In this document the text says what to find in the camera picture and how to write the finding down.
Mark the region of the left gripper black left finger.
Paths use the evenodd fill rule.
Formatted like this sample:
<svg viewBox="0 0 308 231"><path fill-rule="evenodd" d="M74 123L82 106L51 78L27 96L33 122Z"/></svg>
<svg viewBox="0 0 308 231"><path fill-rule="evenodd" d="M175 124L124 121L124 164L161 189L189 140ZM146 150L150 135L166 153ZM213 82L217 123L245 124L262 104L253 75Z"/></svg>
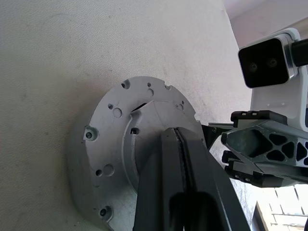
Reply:
<svg viewBox="0 0 308 231"><path fill-rule="evenodd" d="M182 128L158 138L140 173L133 230L187 231L191 179Z"/></svg>

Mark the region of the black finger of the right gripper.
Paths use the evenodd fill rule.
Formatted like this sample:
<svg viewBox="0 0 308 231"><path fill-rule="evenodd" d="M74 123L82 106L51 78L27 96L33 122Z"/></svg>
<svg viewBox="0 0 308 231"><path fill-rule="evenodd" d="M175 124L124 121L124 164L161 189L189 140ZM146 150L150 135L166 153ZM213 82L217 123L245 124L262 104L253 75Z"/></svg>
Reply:
<svg viewBox="0 0 308 231"><path fill-rule="evenodd" d="M222 157L230 178L260 188L308 182L308 134L272 111L237 111L233 128L221 135Z"/></svg>
<svg viewBox="0 0 308 231"><path fill-rule="evenodd" d="M223 133L233 129L233 123L209 123L202 125L207 148L211 148L216 139Z"/></svg>

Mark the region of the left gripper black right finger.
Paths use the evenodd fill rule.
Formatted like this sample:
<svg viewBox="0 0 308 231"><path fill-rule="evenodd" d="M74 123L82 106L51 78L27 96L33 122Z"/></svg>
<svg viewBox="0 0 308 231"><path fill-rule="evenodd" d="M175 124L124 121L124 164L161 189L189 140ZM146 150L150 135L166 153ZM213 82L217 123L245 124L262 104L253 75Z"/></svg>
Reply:
<svg viewBox="0 0 308 231"><path fill-rule="evenodd" d="M248 231L228 175L194 132L180 128L190 176L184 227L187 231Z"/></svg>

